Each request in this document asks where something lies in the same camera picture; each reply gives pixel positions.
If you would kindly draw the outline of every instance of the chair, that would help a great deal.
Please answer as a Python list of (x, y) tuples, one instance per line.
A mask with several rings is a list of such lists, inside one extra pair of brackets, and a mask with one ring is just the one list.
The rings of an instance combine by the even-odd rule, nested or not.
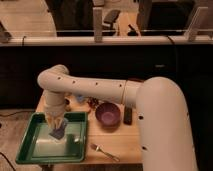
[(103, 32), (104, 36), (107, 35), (112, 36), (116, 33), (114, 23), (116, 23), (120, 12), (121, 12), (120, 10), (114, 9), (109, 11), (107, 15), (104, 17), (103, 23), (108, 25), (108, 26), (103, 25), (103, 30), (105, 31)]

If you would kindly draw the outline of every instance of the tray rim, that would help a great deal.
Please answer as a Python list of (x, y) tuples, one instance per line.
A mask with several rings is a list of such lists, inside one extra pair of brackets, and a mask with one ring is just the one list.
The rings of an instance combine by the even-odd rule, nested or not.
[(84, 127), (85, 135), (83, 136), (83, 144), (84, 144), (84, 146), (83, 146), (81, 158), (78, 158), (78, 159), (75, 159), (75, 160), (73, 160), (73, 159), (72, 160), (70, 160), (70, 159), (62, 159), (60, 161), (54, 161), (54, 160), (56, 160), (56, 157), (53, 157), (55, 159), (50, 158), (50, 160), (51, 160), (50, 161), (50, 160), (46, 159), (45, 157), (43, 157), (43, 161), (40, 161), (40, 162), (34, 161), (34, 160), (20, 160), (20, 154), (21, 154), (21, 151), (24, 148), (24, 142), (25, 142), (26, 136), (28, 134), (28, 130), (30, 128), (30, 125), (31, 125), (31, 122), (33, 120), (34, 115), (45, 115), (44, 112), (34, 112), (34, 113), (32, 113), (32, 115), (31, 115), (31, 117), (30, 117), (30, 119), (28, 121), (27, 127), (25, 129), (24, 135), (23, 135), (22, 140), (21, 140), (21, 145), (19, 146), (19, 149), (17, 151), (15, 162), (17, 164), (39, 164), (40, 165), (40, 164), (56, 164), (56, 163), (79, 163), (79, 162), (83, 161), (84, 158), (85, 158), (86, 141), (87, 141), (87, 138), (86, 138), (87, 126), (88, 126), (88, 115), (87, 115), (87, 112), (84, 112), (84, 111), (65, 112), (64, 116), (66, 114), (79, 114), (79, 113), (84, 114), (84, 119), (85, 119), (85, 121), (84, 121), (84, 123), (85, 123), (85, 127)]

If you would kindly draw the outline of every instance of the wooden table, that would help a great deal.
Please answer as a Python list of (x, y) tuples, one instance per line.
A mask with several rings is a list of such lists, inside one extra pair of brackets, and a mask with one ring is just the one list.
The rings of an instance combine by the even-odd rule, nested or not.
[[(85, 110), (86, 104), (77, 106), (77, 102), (73, 96), (69, 96), (70, 107), (72, 111)], [(38, 103), (36, 112), (43, 112), (44, 96)], [(123, 105), (118, 105), (123, 120)], [(120, 158), (119, 164), (137, 164), (142, 162), (141, 147), (139, 143), (139, 131), (137, 126), (137, 114), (133, 109), (132, 125), (125, 125), (123, 122), (117, 129), (106, 129), (101, 127), (94, 115), (94, 110), (88, 113), (88, 136), (85, 159), (80, 164), (118, 164), (112, 159), (106, 157), (100, 152), (96, 152), (90, 148), (90, 143), (100, 145), (101, 148)]]

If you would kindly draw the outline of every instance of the fork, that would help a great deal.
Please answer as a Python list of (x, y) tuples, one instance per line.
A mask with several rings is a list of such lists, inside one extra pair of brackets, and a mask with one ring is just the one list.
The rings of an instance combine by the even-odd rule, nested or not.
[(114, 156), (114, 155), (112, 155), (112, 154), (110, 154), (110, 153), (107, 153), (107, 152), (103, 151), (103, 150), (100, 148), (100, 146), (98, 146), (98, 145), (96, 145), (96, 144), (93, 144), (93, 143), (92, 143), (92, 144), (90, 144), (90, 147), (91, 147), (93, 150), (95, 150), (95, 151), (102, 152), (103, 154), (105, 154), (105, 155), (108, 156), (109, 158), (115, 160), (116, 162), (119, 162), (119, 161), (120, 161), (120, 159), (119, 159), (118, 157), (116, 157), (116, 156)]

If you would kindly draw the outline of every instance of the cable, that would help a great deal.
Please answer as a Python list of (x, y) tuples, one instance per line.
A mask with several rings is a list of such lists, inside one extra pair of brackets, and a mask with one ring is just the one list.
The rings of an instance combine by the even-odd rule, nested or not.
[(21, 45), (22, 45), (22, 46), (24, 46), (24, 40), (25, 40), (25, 38), (27, 38), (27, 36), (23, 36), (23, 37), (22, 37), (22, 42), (21, 42)]
[(23, 112), (34, 112), (34, 111), (33, 110), (21, 110), (21, 111), (17, 111), (17, 112), (14, 112), (14, 113), (7, 114), (7, 115), (0, 114), (0, 117), (8, 117), (8, 116), (12, 116), (12, 115), (15, 115), (15, 114), (18, 114), (18, 113), (23, 113)]
[(13, 167), (12, 163), (10, 160), (4, 155), (4, 153), (0, 152), (0, 154), (4, 157), (4, 159), (7, 161), (7, 163), (10, 165), (13, 171), (16, 171), (16, 169)]
[(169, 41), (171, 42), (171, 44), (174, 47), (174, 53), (175, 53), (175, 74), (176, 74), (176, 81), (179, 80), (179, 60), (178, 60), (178, 51), (176, 48), (176, 44), (174, 42), (174, 40), (169, 36), (169, 35), (163, 35), (165, 37), (167, 37), (169, 39)]

